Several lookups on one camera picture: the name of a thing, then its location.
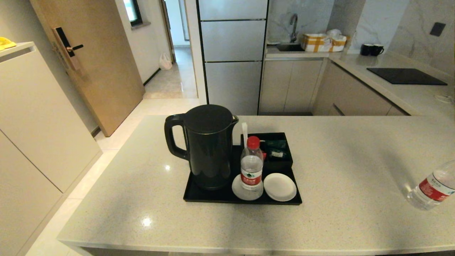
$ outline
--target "white saucer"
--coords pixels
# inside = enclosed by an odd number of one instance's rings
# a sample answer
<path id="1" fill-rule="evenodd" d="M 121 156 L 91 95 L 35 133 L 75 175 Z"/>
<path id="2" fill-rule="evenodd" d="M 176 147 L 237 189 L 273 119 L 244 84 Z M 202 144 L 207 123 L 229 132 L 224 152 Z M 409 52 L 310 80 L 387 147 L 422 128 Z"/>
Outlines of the white saucer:
<path id="1" fill-rule="evenodd" d="M 264 193 L 264 186 L 259 186 L 259 189 L 256 191 L 244 189 L 239 174 L 232 182 L 232 192 L 234 192 L 234 195 L 242 200 L 252 201 L 261 197 L 262 193 Z"/>
<path id="2" fill-rule="evenodd" d="M 264 189 L 268 196 L 275 201 L 286 202 L 297 194 L 295 183 L 284 174 L 273 173 L 264 179 Z"/>

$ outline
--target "plastic water bottle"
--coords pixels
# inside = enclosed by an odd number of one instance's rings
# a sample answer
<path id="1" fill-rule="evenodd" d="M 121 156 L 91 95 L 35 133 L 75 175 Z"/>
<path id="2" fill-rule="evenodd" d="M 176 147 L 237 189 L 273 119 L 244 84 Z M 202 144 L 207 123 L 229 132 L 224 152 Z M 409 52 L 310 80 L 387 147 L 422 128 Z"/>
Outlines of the plastic water bottle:
<path id="1" fill-rule="evenodd" d="M 438 167 L 408 194 L 416 208 L 430 210 L 455 193 L 455 160 Z"/>
<path id="2" fill-rule="evenodd" d="M 240 178 L 243 188 L 251 191 L 261 191 L 262 195 L 262 167 L 264 156 L 259 148 L 260 140 L 256 136 L 248 137 L 247 147 L 243 150 L 240 160 Z"/>

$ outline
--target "black kettle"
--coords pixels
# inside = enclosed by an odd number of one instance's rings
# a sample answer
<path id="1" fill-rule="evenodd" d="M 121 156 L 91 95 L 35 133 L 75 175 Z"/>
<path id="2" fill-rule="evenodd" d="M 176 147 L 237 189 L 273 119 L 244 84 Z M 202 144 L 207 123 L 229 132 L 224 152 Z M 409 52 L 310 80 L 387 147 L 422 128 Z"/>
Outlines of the black kettle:
<path id="1" fill-rule="evenodd" d="M 237 116 L 218 105 L 201 105 L 166 118 L 167 147 L 173 155 L 190 162 L 193 180 L 200 188 L 217 190 L 229 183 L 232 131 L 237 122 Z M 183 128 L 186 150 L 175 144 L 172 127 L 176 125 Z"/>

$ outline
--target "floor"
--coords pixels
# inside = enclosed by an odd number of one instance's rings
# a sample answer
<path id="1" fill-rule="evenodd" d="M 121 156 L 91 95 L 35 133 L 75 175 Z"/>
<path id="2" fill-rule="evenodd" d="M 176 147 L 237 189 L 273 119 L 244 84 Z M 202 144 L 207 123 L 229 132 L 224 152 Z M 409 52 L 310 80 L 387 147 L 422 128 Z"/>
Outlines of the floor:
<path id="1" fill-rule="evenodd" d="M 171 70 L 160 71 L 147 84 L 144 99 L 112 136 L 106 138 L 102 133 L 95 136 L 103 155 L 72 191 L 26 256 L 79 256 L 60 243 L 56 237 L 142 118 L 146 115 L 185 113 L 199 105 L 192 73 L 191 53 L 189 49 L 179 49 L 176 50 L 176 56 L 178 65 L 174 65 Z"/>
<path id="2" fill-rule="evenodd" d="M 160 70 L 145 86 L 144 99 L 197 98 L 191 49 L 175 48 L 176 63 Z"/>

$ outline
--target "refrigerator door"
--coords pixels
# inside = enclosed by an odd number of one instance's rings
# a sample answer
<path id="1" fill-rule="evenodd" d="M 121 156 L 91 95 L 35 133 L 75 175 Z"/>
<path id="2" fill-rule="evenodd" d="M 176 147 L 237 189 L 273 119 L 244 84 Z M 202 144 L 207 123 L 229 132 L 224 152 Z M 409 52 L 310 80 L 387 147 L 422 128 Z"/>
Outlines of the refrigerator door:
<path id="1" fill-rule="evenodd" d="M 258 114 L 262 61 L 205 63 L 210 104 L 234 115 Z"/>
<path id="2" fill-rule="evenodd" d="M 255 20 L 267 16 L 267 0 L 199 0 L 201 20 Z"/>
<path id="3" fill-rule="evenodd" d="M 265 20 L 201 22 L 205 61 L 262 61 Z"/>

